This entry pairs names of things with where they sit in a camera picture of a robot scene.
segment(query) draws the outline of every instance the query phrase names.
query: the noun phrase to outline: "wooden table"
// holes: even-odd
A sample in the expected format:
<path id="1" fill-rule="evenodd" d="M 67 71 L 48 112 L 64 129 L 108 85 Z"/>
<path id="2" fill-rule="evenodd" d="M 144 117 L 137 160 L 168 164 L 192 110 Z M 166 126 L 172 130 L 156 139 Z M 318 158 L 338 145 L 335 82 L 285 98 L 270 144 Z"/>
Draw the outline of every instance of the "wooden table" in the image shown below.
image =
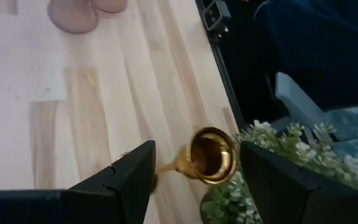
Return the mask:
<path id="1" fill-rule="evenodd" d="M 147 139 L 170 162 L 193 131 L 237 132 L 193 0 L 129 0 L 92 33 L 47 0 L 0 0 L 0 189 L 67 188 Z M 200 223 L 206 187 L 164 175 L 145 223 Z"/>

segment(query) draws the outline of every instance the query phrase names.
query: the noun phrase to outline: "gold bell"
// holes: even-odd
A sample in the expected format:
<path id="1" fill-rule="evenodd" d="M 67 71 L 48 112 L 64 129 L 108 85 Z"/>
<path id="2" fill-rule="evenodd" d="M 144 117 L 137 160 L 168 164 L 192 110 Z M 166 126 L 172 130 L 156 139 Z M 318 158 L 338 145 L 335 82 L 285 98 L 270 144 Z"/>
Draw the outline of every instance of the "gold bell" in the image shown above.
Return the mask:
<path id="1" fill-rule="evenodd" d="M 236 166 L 236 151 L 231 138 L 218 128 L 207 127 L 193 135 L 172 163 L 156 168 L 155 180 L 164 172 L 176 170 L 189 179 L 216 186 L 230 180 Z"/>

